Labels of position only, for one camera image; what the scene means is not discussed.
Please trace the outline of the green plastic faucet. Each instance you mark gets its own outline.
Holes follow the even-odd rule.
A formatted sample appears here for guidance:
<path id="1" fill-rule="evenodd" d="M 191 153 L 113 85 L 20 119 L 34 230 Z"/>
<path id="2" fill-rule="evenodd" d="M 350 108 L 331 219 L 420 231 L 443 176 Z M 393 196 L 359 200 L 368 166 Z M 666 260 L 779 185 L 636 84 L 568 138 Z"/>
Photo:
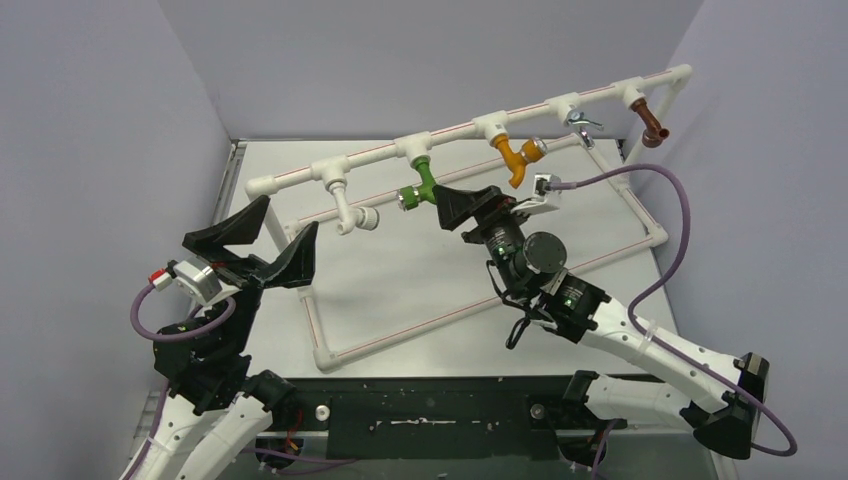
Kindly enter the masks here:
<path id="1" fill-rule="evenodd" d="M 418 173 L 420 183 L 405 186 L 397 190 L 396 199 L 402 211 L 415 209 L 423 203 L 437 204 L 433 193 L 433 188 L 437 185 L 437 181 L 430 168 L 430 157 L 426 155 L 417 157 L 412 163 L 412 168 Z"/>

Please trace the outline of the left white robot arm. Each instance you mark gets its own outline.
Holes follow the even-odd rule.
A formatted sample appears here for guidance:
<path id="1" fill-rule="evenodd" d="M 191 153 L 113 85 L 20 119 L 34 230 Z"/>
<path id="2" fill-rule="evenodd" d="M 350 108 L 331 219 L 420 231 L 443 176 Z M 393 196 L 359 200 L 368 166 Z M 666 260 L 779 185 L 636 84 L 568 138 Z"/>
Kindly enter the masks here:
<path id="1" fill-rule="evenodd" d="M 244 350 L 266 290 L 311 285 L 319 226 L 308 224 L 272 262 L 230 251 L 258 238 L 269 208 L 269 197 L 260 195 L 221 222 L 186 233 L 190 257 L 152 273 L 133 300 L 131 326 L 151 341 L 154 369 L 167 383 L 123 478 L 214 479 L 263 429 L 295 419 L 295 386 L 269 370 L 250 375 Z M 151 332 L 140 321 L 142 302 L 171 285 L 196 306 L 186 319 Z"/>

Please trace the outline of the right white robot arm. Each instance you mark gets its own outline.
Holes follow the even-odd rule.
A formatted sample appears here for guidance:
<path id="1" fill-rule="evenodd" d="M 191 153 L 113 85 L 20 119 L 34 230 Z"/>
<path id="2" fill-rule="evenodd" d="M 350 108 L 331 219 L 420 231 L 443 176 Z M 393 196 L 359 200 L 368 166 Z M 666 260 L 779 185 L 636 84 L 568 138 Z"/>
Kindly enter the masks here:
<path id="1" fill-rule="evenodd" d="M 467 244 L 485 246 L 487 271 L 500 301 L 521 311 L 506 345 L 514 348 L 531 324 L 575 344 L 610 353 L 642 369 L 649 381 L 623 380 L 594 371 L 572 377 L 562 400 L 565 419 L 577 427 L 619 419 L 677 428 L 704 447 L 745 460 L 754 449 L 769 362 L 749 352 L 733 356 L 681 338 L 656 323 L 630 317 L 626 306 L 565 266 L 562 241 L 545 231 L 525 235 L 526 215 L 496 186 L 456 190 L 435 186 L 442 229 L 467 220 Z"/>

